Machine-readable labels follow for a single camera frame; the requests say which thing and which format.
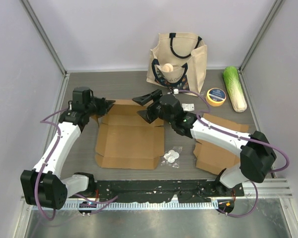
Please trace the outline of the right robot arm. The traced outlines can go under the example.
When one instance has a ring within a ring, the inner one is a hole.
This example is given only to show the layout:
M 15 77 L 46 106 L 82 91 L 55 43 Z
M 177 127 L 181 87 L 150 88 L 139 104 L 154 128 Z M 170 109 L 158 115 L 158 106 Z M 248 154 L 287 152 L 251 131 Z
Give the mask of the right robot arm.
M 145 110 L 137 113 L 147 123 L 161 119 L 169 123 L 177 134 L 209 142 L 240 159 L 239 164 L 225 168 L 218 174 L 211 185 L 214 193 L 225 196 L 236 185 L 246 181 L 262 183 L 270 173 L 276 154 L 263 133 L 234 131 L 186 112 L 173 93 L 164 95 L 161 90 L 155 90 L 132 100 L 146 106 Z

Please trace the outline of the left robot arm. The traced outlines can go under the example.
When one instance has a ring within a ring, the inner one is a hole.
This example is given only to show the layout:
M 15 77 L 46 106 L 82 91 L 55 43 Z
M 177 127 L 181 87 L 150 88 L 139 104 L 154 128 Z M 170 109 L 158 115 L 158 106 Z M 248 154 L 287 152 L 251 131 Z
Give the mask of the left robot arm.
M 76 87 L 67 108 L 60 110 L 56 134 L 39 162 L 20 176 L 24 198 L 29 205 L 59 210 L 67 198 L 82 194 L 90 198 L 96 185 L 92 174 L 78 172 L 61 179 L 65 160 L 91 116 L 102 117 L 114 106 L 114 100 L 95 97 L 88 87 Z

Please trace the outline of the large cardboard box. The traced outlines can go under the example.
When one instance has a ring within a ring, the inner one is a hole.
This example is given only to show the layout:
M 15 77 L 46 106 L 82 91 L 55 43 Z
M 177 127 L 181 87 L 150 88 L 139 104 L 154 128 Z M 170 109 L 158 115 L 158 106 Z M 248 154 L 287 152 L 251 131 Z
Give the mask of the large cardboard box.
M 95 146 L 98 166 L 108 169 L 154 170 L 164 155 L 164 122 L 147 123 L 132 100 L 116 100 L 101 118 Z

